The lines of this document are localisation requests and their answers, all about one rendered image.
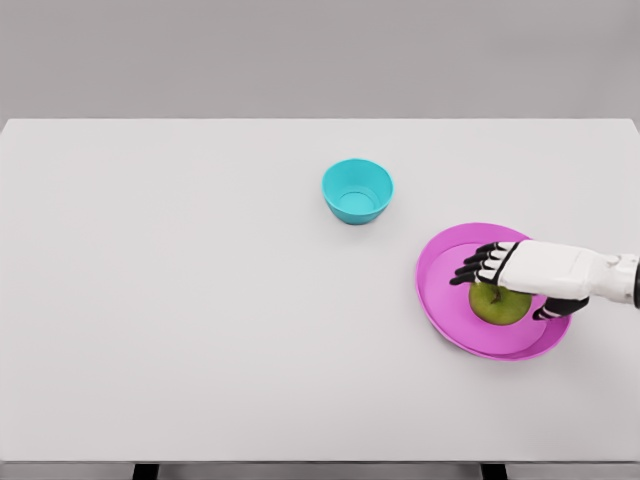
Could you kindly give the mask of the green apple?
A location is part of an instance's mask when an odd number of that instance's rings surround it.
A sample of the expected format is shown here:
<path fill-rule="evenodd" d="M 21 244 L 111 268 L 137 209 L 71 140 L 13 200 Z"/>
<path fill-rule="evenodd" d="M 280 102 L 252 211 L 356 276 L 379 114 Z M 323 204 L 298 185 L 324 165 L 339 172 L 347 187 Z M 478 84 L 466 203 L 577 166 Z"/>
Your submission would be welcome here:
<path fill-rule="evenodd" d="M 523 319 L 532 304 L 532 295 L 487 283 L 473 283 L 468 301 L 472 312 L 491 325 L 508 326 Z"/>

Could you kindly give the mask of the pink plate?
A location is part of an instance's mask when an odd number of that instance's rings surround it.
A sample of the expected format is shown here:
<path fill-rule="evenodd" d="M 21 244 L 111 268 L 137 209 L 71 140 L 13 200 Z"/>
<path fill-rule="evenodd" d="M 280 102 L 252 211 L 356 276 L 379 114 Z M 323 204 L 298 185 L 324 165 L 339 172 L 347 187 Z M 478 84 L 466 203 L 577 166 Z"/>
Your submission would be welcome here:
<path fill-rule="evenodd" d="M 473 313 L 468 284 L 449 284 L 454 270 L 480 246 L 527 238 L 505 226 L 472 222 L 446 228 L 427 242 L 417 261 L 415 286 L 423 311 L 443 337 L 473 355 L 499 361 L 533 359 L 561 342 L 572 318 L 533 319 L 533 313 L 545 302 L 543 296 L 532 299 L 531 308 L 520 321 L 497 326 Z"/>

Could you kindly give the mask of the blue bowl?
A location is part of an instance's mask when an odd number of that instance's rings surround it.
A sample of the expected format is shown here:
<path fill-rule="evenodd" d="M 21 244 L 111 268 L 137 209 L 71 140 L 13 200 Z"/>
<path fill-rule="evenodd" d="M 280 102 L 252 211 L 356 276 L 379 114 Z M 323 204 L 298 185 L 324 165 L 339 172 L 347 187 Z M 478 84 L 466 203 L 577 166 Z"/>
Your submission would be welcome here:
<path fill-rule="evenodd" d="M 352 158 L 339 161 L 324 172 L 321 191 L 338 220 L 348 225 L 365 225 L 388 207 L 395 184 L 383 166 Z"/>

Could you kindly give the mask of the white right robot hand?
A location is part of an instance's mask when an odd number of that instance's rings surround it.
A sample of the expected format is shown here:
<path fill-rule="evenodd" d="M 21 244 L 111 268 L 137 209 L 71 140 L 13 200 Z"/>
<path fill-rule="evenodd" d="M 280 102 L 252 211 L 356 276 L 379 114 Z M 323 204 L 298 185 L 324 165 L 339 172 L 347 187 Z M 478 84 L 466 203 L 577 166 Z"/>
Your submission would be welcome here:
<path fill-rule="evenodd" d="M 605 257 L 586 248 L 535 240 L 494 242 L 466 258 L 449 283 L 485 283 L 542 295 L 546 301 L 533 318 L 547 320 L 586 307 L 605 262 Z"/>

